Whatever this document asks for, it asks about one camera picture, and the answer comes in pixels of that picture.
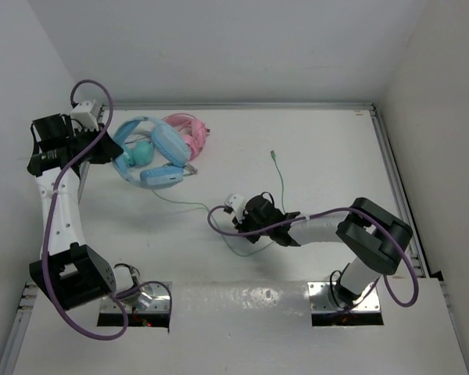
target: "metal frame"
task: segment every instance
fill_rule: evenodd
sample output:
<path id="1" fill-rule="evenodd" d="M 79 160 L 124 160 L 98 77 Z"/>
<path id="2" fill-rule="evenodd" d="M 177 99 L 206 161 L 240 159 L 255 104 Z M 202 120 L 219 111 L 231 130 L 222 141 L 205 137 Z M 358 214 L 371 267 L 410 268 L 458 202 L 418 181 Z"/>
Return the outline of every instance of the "metal frame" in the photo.
<path id="1" fill-rule="evenodd" d="M 350 109 L 373 111 L 375 107 L 372 103 L 319 103 L 319 102 L 288 102 L 288 103 L 156 103 L 156 102 L 134 102 L 134 103 L 116 103 L 115 110 L 200 110 L 200 109 Z"/>
<path id="2" fill-rule="evenodd" d="M 403 182 L 399 175 L 398 166 L 394 154 L 392 153 L 391 144 L 387 131 L 385 129 L 382 118 L 378 115 L 377 110 L 373 109 L 370 111 L 372 123 L 374 124 L 375 133 L 377 135 L 378 144 L 381 148 L 382 158 L 384 159 L 385 169 L 388 174 L 389 183 L 391 184 L 392 195 L 395 198 L 396 207 L 401 219 L 408 223 L 414 229 L 414 238 L 408 246 L 408 250 L 411 253 L 412 264 L 416 271 L 418 271 L 419 277 L 430 277 L 428 270 L 428 264 L 422 250 L 421 240 L 415 226 L 414 217 L 408 204 L 405 189 L 403 188 Z"/>
<path id="3" fill-rule="evenodd" d="M 14 324 L 10 330 L 9 338 L 7 339 L 7 344 L 5 345 L 0 361 L 0 375 L 13 375 L 21 345 L 23 344 L 24 335 L 26 334 L 31 313 L 33 312 L 37 293 L 37 285 L 32 280 L 26 282 L 23 296 L 17 308 L 16 318 L 14 319 Z"/>
<path id="4" fill-rule="evenodd" d="M 330 109 L 330 110 L 364 110 L 369 111 L 371 114 L 372 123 L 374 125 L 375 133 L 377 135 L 378 144 L 381 149 L 382 158 L 386 172 L 388 174 L 389 183 L 391 184 L 392 193 L 396 202 L 396 206 L 401 218 L 406 221 L 412 228 L 414 226 L 414 218 L 410 211 L 403 183 L 399 176 L 398 167 L 394 155 L 392 153 L 391 145 L 389 144 L 388 135 L 381 117 L 378 115 L 372 103 L 116 103 L 116 110 L 132 110 L 132 109 L 168 109 L 168 110 L 193 110 L 193 109 Z M 79 198 L 84 188 L 85 179 L 81 181 Z M 419 270 L 419 277 L 429 277 L 427 264 L 425 261 L 424 253 L 422 251 L 418 233 L 414 231 L 414 239 L 409 246 L 411 259 L 413 265 Z M 12 375 L 16 365 L 17 358 L 20 353 L 20 348 L 23 343 L 24 335 L 26 333 L 27 324 L 30 321 L 30 316 L 38 293 L 38 287 L 32 282 L 28 282 L 21 298 L 20 306 L 17 311 L 16 319 L 14 321 L 9 339 L 7 341 L 2 360 L 0 362 L 0 375 Z"/>

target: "white wall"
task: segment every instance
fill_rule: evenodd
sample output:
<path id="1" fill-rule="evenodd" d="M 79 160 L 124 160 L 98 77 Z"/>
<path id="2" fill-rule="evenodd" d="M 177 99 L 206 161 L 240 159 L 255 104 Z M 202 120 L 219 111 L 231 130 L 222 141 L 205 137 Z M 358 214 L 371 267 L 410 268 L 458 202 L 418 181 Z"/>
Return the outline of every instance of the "white wall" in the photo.
<path id="1" fill-rule="evenodd" d="M 0 356 L 41 244 L 30 122 L 69 109 L 72 85 L 27 1 L 0 0 Z"/>
<path id="2" fill-rule="evenodd" d="M 371 101 L 426 0 L 29 0 L 119 102 Z"/>
<path id="3" fill-rule="evenodd" d="M 469 0 L 430 2 L 382 112 L 469 359 Z"/>

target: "black joint housing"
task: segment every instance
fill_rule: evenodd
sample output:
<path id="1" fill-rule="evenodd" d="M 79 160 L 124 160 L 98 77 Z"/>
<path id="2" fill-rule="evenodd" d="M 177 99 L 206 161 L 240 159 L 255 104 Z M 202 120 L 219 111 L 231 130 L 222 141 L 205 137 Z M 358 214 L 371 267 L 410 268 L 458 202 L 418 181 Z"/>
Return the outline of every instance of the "black joint housing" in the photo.
<path id="1" fill-rule="evenodd" d="M 70 264 L 77 270 L 62 275 Z M 70 250 L 50 255 L 48 271 L 55 296 L 66 311 L 116 291 L 111 266 L 87 245 L 74 243 L 71 244 Z M 41 260 L 30 264 L 30 275 L 48 297 Z"/>
<path id="2" fill-rule="evenodd" d="M 34 149 L 27 170 L 33 176 L 39 177 L 46 170 L 63 168 L 94 141 L 100 131 L 74 130 L 68 115 L 57 114 L 33 121 L 31 133 Z M 104 134 L 99 142 L 73 165 L 73 170 L 80 175 L 79 169 L 82 162 L 106 164 L 120 156 L 123 151 L 108 134 Z"/>
<path id="3" fill-rule="evenodd" d="M 412 228 L 367 198 L 357 198 L 351 208 L 375 219 L 394 237 L 403 251 L 414 235 Z M 372 234 L 366 229 L 371 224 L 361 216 L 350 213 L 335 232 L 365 265 L 382 275 L 393 275 L 401 262 L 395 245 L 379 229 Z"/>
<path id="4" fill-rule="evenodd" d="M 239 233 L 246 233 L 253 230 L 259 230 L 288 219 L 293 219 L 299 214 L 300 212 L 284 214 L 262 195 L 257 195 L 247 202 L 243 222 L 239 223 L 235 218 L 233 219 L 233 224 Z M 287 224 L 268 230 L 263 234 L 254 234 L 246 238 L 255 244 L 261 235 L 265 235 L 269 236 L 271 240 L 281 246 L 299 246 L 299 244 L 297 244 L 297 242 L 288 235 L 289 229 L 290 224 Z"/>

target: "headphones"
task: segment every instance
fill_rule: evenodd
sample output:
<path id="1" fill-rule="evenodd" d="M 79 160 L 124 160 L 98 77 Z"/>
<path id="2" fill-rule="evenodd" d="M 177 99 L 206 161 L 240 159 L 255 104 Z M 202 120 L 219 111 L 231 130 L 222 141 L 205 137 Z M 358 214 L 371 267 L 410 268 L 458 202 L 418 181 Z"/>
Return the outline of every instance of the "headphones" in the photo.
<path id="1" fill-rule="evenodd" d="M 182 134 L 182 139 L 186 142 L 191 152 L 189 161 L 193 160 L 203 150 L 206 138 L 210 130 L 205 124 L 189 113 L 175 113 L 163 119 L 172 127 L 179 127 L 179 132 L 186 130 L 188 134 Z"/>
<path id="2" fill-rule="evenodd" d="M 182 121 L 181 126 L 190 126 L 192 135 L 185 134 L 181 136 L 178 131 L 165 121 L 147 116 L 128 120 L 118 128 L 113 136 L 113 140 L 124 150 L 124 153 L 113 161 L 113 166 L 124 180 L 140 188 L 157 190 L 170 188 L 180 183 L 185 176 L 197 173 L 197 170 L 187 164 L 187 162 L 196 157 L 204 145 L 204 142 L 203 144 L 197 142 L 193 136 L 193 123 L 199 122 L 199 120 L 193 117 L 186 117 L 186 115 L 180 116 Z M 177 122 L 179 126 L 180 121 L 175 119 L 174 115 L 169 117 L 173 117 L 174 122 Z M 155 127 L 151 131 L 139 131 L 138 133 L 148 138 L 148 140 L 138 141 L 135 143 L 134 148 L 130 149 L 126 145 L 126 141 L 142 121 L 152 122 L 155 124 Z M 199 128 L 196 124 L 195 132 L 201 133 L 201 129 L 198 130 Z M 151 163 L 155 148 L 165 156 L 169 164 L 150 170 L 143 170 L 139 173 L 139 180 L 136 180 L 129 172 L 129 168 L 143 167 Z M 194 156 L 192 156 L 192 149 L 195 150 Z"/>

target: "green cable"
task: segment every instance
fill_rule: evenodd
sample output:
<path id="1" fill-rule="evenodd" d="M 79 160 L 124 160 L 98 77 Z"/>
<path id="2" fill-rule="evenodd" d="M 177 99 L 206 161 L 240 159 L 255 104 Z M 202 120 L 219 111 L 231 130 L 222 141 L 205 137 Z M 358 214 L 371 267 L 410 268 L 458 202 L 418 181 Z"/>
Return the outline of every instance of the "green cable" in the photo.
<path id="1" fill-rule="evenodd" d="M 278 171 L 278 174 L 280 175 L 280 181 L 281 181 L 281 208 L 283 209 L 283 213 L 285 213 L 285 205 L 283 204 L 283 195 L 284 195 L 284 192 L 285 192 L 285 184 L 283 183 L 283 176 L 281 175 L 281 172 L 280 172 L 280 169 L 278 168 L 278 164 L 276 162 L 276 152 L 274 151 L 271 151 L 271 158 L 273 159 L 274 161 L 274 166 L 276 166 L 276 170 Z M 154 195 L 156 195 L 158 198 L 164 200 L 165 202 L 169 202 L 169 203 L 176 203 L 178 205 L 197 205 L 199 206 L 200 208 L 206 210 L 207 212 L 210 211 L 209 207 L 204 204 L 204 203 L 201 203 L 201 202 L 184 202 L 184 201 L 174 201 L 172 199 L 168 199 L 168 198 L 165 198 L 165 197 L 162 197 L 160 194 L 158 194 L 156 191 L 152 190 L 152 193 Z M 216 224 L 216 227 L 219 227 L 219 224 L 217 223 L 217 221 L 215 220 L 214 217 L 212 217 L 212 221 L 214 222 L 214 224 Z M 236 254 L 237 256 L 241 256 L 242 258 L 246 258 L 248 256 L 252 256 L 252 255 L 255 255 L 257 254 L 258 252 L 261 252 L 263 250 L 266 250 L 267 248 L 269 248 L 271 245 L 274 244 L 274 241 L 271 242 L 270 244 L 267 244 L 266 246 L 258 249 L 258 250 L 255 250 L 254 252 L 250 252 L 249 254 L 241 254 L 239 252 L 237 252 L 230 244 L 229 242 L 227 242 L 227 239 L 225 236 L 221 235 L 224 243 L 226 244 L 227 247 L 229 247 L 229 249 L 234 253 Z"/>
<path id="2" fill-rule="evenodd" d="M 283 202 L 283 196 L 285 194 L 285 183 L 283 182 L 283 176 L 281 175 L 280 168 L 278 167 L 278 163 L 276 162 L 276 152 L 274 152 L 273 150 L 271 150 L 271 158 L 274 161 L 274 166 L 276 167 L 276 171 L 280 175 L 280 182 L 281 182 L 281 211 L 283 211 L 283 213 L 286 213 L 285 204 Z"/>
<path id="3" fill-rule="evenodd" d="M 201 203 L 201 202 L 183 202 L 183 201 L 173 201 L 172 199 L 168 199 L 168 198 L 165 198 L 165 197 L 162 197 L 160 194 L 158 194 L 156 191 L 152 190 L 152 193 L 154 195 L 156 195 L 158 198 L 164 200 L 165 202 L 169 202 L 169 203 L 177 203 L 179 205 L 197 205 L 199 207 L 201 207 L 202 209 L 206 210 L 207 212 L 210 211 L 210 209 L 207 207 L 207 205 L 205 205 L 204 203 Z M 212 221 L 216 224 L 216 227 L 219 227 L 219 224 L 217 223 L 217 221 L 212 218 Z M 255 250 L 254 252 L 250 252 L 249 254 L 241 254 L 239 252 L 237 252 L 230 244 L 229 242 L 227 242 L 227 239 L 225 236 L 222 236 L 222 239 L 224 240 L 224 243 L 226 244 L 227 247 L 229 247 L 229 249 L 234 253 L 236 254 L 237 256 L 241 256 L 242 258 L 245 258 L 247 256 L 252 256 L 252 255 L 255 255 L 257 254 L 258 252 L 261 252 L 263 250 L 265 250 L 266 248 L 269 248 L 273 243 L 271 242 L 270 244 L 267 244 L 266 246 L 260 248 L 259 250 Z"/>

